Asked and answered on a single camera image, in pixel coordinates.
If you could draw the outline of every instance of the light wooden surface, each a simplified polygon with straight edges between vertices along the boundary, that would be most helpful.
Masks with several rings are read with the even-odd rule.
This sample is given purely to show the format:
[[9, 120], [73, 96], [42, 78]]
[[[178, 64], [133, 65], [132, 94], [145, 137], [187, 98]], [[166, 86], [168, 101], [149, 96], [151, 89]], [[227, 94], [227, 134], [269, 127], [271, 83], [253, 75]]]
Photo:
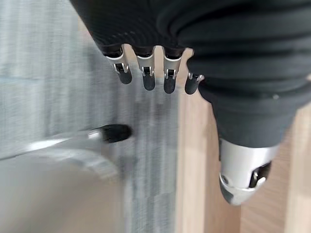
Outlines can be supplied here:
[[291, 178], [285, 233], [311, 232], [311, 104], [301, 109], [293, 125]]
[[203, 233], [208, 104], [199, 93], [180, 92], [176, 232]]
[[219, 147], [216, 122], [213, 111], [208, 105], [207, 136], [207, 182], [205, 233], [238, 233], [240, 232], [241, 208], [229, 205], [223, 198], [219, 187]]
[[177, 233], [238, 233], [241, 208], [219, 189], [218, 135], [212, 108], [198, 93], [180, 90]]

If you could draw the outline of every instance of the robotic hand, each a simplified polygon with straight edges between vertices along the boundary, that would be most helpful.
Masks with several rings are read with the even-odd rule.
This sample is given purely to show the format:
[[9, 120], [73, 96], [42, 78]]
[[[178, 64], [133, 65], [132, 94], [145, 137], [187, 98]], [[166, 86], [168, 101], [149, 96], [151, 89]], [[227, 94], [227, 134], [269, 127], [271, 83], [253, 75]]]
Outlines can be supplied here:
[[213, 106], [220, 186], [240, 205], [266, 181], [298, 108], [311, 99], [311, 0], [71, 0], [98, 48], [128, 84], [122, 45], [155, 87], [154, 46], [164, 50], [164, 90], [172, 93], [185, 48], [185, 91], [199, 87]]

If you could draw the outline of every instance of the metal bracket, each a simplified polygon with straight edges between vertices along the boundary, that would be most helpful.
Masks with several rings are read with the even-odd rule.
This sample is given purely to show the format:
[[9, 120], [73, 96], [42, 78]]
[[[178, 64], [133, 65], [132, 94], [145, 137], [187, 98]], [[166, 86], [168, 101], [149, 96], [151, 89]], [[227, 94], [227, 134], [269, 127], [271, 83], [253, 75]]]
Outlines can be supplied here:
[[152, 55], [149, 57], [136, 56], [138, 66], [143, 76], [146, 76], [145, 68], [149, 68], [150, 76], [153, 76], [155, 72], [155, 53], [153, 51]]
[[194, 76], [194, 78], [196, 79], [197, 82], [203, 81], [205, 79], [203, 74], [196, 75], [196, 74], [193, 74], [193, 73], [189, 72], [188, 77], [189, 77], [190, 80], [193, 79], [193, 76]]
[[124, 49], [122, 49], [122, 55], [120, 57], [108, 57], [106, 56], [106, 58], [108, 58], [109, 63], [114, 67], [115, 71], [120, 74], [120, 66], [122, 67], [122, 70], [124, 71], [124, 73], [127, 73], [129, 70], [129, 66], [128, 66], [128, 62], [126, 59], [126, 55], [124, 52]]
[[169, 76], [173, 76], [173, 79], [176, 79], [177, 73], [179, 71], [181, 58], [182, 57], [179, 57], [178, 59], [170, 59], [164, 56], [164, 77], [166, 79], [168, 79]]

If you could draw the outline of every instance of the gray cloth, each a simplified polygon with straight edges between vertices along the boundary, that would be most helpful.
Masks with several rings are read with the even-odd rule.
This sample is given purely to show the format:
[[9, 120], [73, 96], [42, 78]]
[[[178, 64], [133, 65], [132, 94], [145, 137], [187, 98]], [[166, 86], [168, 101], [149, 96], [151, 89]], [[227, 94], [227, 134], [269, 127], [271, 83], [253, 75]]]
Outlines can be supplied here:
[[126, 180], [126, 232], [173, 233], [178, 91], [120, 83], [67, 0], [0, 0], [0, 153], [20, 142], [124, 123], [111, 146]]

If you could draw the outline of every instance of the black rubber fingertip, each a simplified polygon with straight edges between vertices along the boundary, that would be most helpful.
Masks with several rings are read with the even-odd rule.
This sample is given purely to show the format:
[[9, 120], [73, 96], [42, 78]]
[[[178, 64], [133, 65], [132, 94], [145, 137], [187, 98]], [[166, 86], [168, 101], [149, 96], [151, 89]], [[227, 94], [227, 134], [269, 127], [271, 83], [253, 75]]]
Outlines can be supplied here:
[[132, 81], [132, 73], [130, 69], [128, 69], [126, 73], [124, 71], [120, 71], [120, 74], [118, 74], [118, 76], [121, 83], [123, 84], [129, 84]]
[[107, 143], [120, 142], [128, 139], [132, 135], [132, 129], [128, 125], [113, 124], [100, 127], [104, 140]]
[[197, 82], [197, 80], [195, 78], [189, 79], [189, 77], [188, 77], [186, 84], [185, 84], [185, 92], [188, 95], [192, 95], [198, 89], [199, 83], [200, 82]]
[[173, 79], [169, 76], [168, 79], [164, 78], [164, 91], [167, 94], [171, 94], [174, 92], [176, 86], [176, 79]]
[[142, 77], [144, 87], [148, 91], [152, 91], [156, 86], [155, 75], [145, 75]]

